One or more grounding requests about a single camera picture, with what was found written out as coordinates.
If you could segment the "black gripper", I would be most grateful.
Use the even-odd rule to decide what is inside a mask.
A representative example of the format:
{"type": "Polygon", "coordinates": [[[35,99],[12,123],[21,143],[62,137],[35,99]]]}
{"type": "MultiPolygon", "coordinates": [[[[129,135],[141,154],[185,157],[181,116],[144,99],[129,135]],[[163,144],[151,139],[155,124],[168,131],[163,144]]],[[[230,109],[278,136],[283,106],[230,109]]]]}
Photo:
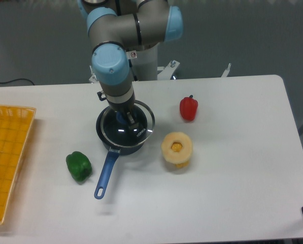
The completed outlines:
{"type": "Polygon", "coordinates": [[[137,122],[135,115],[131,112],[135,103],[133,90],[99,91],[97,96],[100,101],[107,101],[109,109],[126,114],[126,120],[130,130],[138,130],[139,122],[137,122]]]}

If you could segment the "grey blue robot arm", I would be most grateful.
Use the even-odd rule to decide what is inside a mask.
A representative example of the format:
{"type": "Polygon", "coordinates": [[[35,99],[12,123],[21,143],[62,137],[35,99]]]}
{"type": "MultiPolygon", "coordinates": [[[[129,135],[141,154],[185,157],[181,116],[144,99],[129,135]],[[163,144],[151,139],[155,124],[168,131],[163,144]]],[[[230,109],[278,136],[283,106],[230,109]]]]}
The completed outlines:
{"type": "Polygon", "coordinates": [[[91,67],[111,109],[134,119],[127,52],[181,38],[183,17],[168,1],[78,1],[92,46],[91,67]]]}

